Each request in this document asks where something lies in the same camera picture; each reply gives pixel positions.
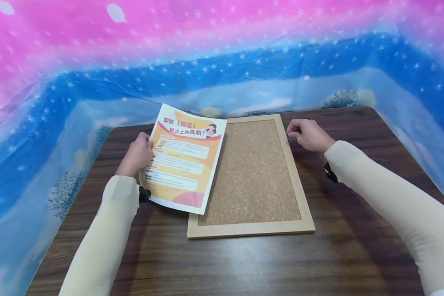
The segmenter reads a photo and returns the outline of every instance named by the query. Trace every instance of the cartoon girl illustration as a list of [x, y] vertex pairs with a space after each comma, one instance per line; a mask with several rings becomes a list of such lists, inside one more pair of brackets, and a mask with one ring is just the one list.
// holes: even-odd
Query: cartoon girl illustration
[[215, 124], [209, 124], [206, 128], [206, 138], [212, 138], [217, 133], [217, 126]]

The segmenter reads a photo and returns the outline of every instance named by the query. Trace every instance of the wooden table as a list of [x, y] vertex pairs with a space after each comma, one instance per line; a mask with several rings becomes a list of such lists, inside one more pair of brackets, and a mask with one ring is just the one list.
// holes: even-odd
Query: wooden table
[[[315, 119], [444, 203], [373, 109], [281, 116], [285, 127], [292, 118]], [[110, 132], [26, 295], [58, 294], [107, 181], [138, 132], [152, 128]], [[418, 269], [393, 228], [352, 190], [326, 178], [319, 155], [290, 144], [316, 233], [188, 241], [187, 213], [147, 203], [134, 219], [112, 295], [422, 295]]]

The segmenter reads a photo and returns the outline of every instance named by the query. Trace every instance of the arm sleeve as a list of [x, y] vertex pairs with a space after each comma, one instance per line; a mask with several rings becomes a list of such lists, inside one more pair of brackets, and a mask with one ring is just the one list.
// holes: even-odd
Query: arm sleeve
[[138, 196], [134, 178], [114, 176], [109, 180], [97, 215], [67, 271], [60, 296], [110, 294], [139, 206]]
[[338, 181], [398, 232], [415, 259], [425, 294], [444, 295], [444, 206], [345, 141], [337, 141], [324, 156]]

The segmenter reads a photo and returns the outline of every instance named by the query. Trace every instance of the person's right hand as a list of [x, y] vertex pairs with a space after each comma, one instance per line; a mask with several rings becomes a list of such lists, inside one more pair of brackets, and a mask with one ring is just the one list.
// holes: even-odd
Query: person's right hand
[[313, 119], [291, 120], [286, 133], [295, 138], [304, 149], [313, 152], [325, 153], [335, 143]]

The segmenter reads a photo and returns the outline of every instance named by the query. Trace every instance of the orange flyer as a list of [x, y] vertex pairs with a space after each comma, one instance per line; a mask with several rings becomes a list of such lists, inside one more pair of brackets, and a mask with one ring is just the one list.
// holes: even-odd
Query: orange flyer
[[140, 172], [150, 200], [204, 215], [226, 125], [163, 104], [150, 136], [153, 160]]

